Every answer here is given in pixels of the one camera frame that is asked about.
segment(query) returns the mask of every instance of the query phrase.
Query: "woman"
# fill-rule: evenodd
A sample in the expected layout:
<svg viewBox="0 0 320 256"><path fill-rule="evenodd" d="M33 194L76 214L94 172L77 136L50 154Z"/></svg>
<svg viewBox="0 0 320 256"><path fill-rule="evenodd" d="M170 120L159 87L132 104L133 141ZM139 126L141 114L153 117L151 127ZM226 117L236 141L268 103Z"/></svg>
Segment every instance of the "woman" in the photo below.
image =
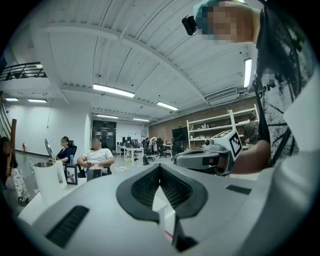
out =
<svg viewBox="0 0 320 256"><path fill-rule="evenodd" d="M56 155L55 160L59 160L63 163L70 163L70 154L71 154L71 148L68 147L69 144L69 138L67 136L64 136L61 139L61 145L63 149L60 150L59 154Z"/></svg>
<svg viewBox="0 0 320 256"><path fill-rule="evenodd" d="M15 190L18 195L18 203L26 206L30 201L30 195L22 178L18 164L12 155L11 142L7 137L0 138L0 177L3 185L10 190Z"/></svg>

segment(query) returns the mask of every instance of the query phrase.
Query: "brick wall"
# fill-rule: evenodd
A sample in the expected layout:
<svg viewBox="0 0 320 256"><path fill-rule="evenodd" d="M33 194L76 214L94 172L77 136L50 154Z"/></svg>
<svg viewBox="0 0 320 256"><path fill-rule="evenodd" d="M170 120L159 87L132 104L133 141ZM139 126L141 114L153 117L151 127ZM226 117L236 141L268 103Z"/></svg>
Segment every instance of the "brick wall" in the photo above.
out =
<svg viewBox="0 0 320 256"><path fill-rule="evenodd" d="M177 118L169 120L169 121L154 124L154 125L149 126L149 138L152 138L152 137L158 138L159 137L163 141L171 141L172 130L177 129L179 126L187 127L187 120L189 122L192 122L192 121L196 121L196 120L221 116L221 115L227 114L228 110L232 110L233 112L237 112L237 111L241 111L241 110L251 109L251 108L254 108L254 104L256 104L256 107L258 109L256 98L251 97L251 98L239 100L239 101L231 103L231 104L208 108L203 111L195 112L192 114L177 117Z"/></svg>

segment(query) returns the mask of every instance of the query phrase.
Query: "person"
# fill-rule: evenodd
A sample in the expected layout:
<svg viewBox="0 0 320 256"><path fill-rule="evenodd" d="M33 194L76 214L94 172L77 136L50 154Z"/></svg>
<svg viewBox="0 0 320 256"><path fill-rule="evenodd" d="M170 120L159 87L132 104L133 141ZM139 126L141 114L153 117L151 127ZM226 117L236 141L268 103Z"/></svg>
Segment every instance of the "person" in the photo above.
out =
<svg viewBox="0 0 320 256"><path fill-rule="evenodd" d="M92 140L92 149L80 156L76 162L84 168L90 168L94 165L98 165L98 167L112 165L115 163L115 159L110 149L102 148L102 139L95 137Z"/></svg>
<svg viewBox="0 0 320 256"><path fill-rule="evenodd" d="M63 163L70 163L70 155L71 155L71 148L69 148L69 138L67 136L64 136L61 139L61 145L63 149L60 150L59 154L55 156L55 160L59 160Z"/></svg>
<svg viewBox="0 0 320 256"><path fill-rule="evenodd" d="M6 189L15 190L20 206L26 206L30 201L30 195L24 179L17 169L18 163L12 154L11 142L7 137L0 138L0 178Z"/></svg>
<svg viewBox="0 0 320 256"><path fill-rule="evenodd" d="M205 0L194 7L200 33L233 43L253 43L258 50L252 79L260 112L257 143L241 152L235 174L251 174L278 165L299 152L283 113L298 97L317 66L313 49L297 23L267 6L252 8L242 0ZM221 158L217 165L226 166Z"/></svg>
<svg viewBox="0 0 320 256"><path fill-rule="evenodd" d="M255 122L256 117L253 113L249 115L249 122L244 126L244 135L247 139L244 141L249 149L257 144L258 123Z"/></svg>

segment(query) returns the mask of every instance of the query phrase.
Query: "air conditioner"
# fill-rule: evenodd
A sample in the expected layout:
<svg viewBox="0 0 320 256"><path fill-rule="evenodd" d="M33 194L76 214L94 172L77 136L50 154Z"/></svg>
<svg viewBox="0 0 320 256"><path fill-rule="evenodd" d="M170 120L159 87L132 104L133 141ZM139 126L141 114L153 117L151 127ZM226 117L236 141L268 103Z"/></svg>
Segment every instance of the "air conditioner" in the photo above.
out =
<svg viewBox="0 0 320 256"><path fill-rule="evenodd" d="M238 90L236 88L228 88L210 94L207 97L205 97L205 99L209 102L210 105L214 106L234 101L239 97L239 95L240 93L238 93Z"/></svg>

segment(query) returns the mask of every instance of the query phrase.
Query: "black railing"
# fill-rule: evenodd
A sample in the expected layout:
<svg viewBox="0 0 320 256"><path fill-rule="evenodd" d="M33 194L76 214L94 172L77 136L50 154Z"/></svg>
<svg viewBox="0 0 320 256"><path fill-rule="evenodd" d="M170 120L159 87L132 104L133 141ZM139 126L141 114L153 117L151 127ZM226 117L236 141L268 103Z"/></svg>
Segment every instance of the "black railing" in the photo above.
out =
<svg viewBox="0 0 320 256"><path fill-rule="evenodd" d="M47 78L40 62L7 66L0 71L0 81L23 78Z"/></svg>

